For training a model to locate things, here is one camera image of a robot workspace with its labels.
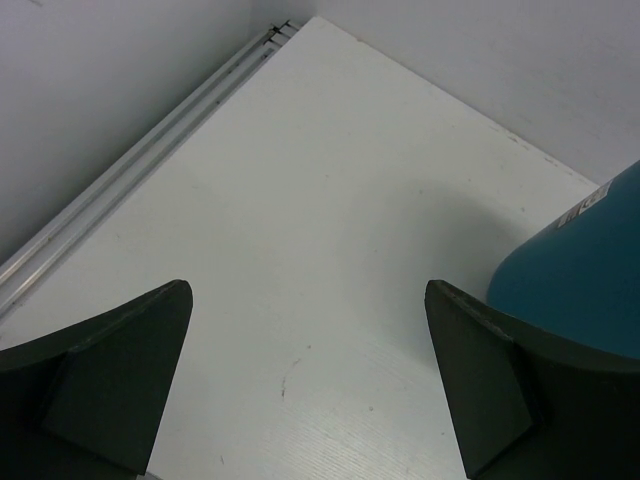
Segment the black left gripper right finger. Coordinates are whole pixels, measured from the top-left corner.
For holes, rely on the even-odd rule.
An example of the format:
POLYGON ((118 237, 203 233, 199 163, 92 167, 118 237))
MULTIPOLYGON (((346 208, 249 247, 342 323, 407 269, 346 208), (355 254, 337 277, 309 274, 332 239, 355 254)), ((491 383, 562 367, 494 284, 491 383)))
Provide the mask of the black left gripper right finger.
POLYGON ((443 280, 425 309, 469 479, 636 479, 639 362, 503 314, 443 280))

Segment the teal plastic bin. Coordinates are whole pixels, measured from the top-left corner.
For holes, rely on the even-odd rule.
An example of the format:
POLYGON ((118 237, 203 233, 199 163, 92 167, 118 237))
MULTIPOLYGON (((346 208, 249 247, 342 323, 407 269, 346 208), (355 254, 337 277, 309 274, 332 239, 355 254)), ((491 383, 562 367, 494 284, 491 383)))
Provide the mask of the teal plastic bin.
POLYGON ((516 248, 492 308, 573 341, 639 356, 639 166, 633 164, 516 248))

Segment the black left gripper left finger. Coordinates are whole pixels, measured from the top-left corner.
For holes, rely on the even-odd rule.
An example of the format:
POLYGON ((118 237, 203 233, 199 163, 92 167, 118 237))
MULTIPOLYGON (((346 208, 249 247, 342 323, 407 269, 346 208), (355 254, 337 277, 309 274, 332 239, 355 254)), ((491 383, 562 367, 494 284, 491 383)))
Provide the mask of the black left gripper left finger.
POLYGON ((173 280, 2 350, 2 478, 144 476, 192 309, 173 280))

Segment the aluminium table frame rails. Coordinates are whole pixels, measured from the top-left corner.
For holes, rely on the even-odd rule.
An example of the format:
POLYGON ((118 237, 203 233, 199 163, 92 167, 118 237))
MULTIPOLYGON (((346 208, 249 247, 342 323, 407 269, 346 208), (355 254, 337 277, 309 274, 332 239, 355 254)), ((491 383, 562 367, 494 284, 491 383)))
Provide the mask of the aluminium table frame rails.
POLYGON ((6 318, 126 197, 280 50, 301 26, 257 35, 210 75, 1 266, 6 318))

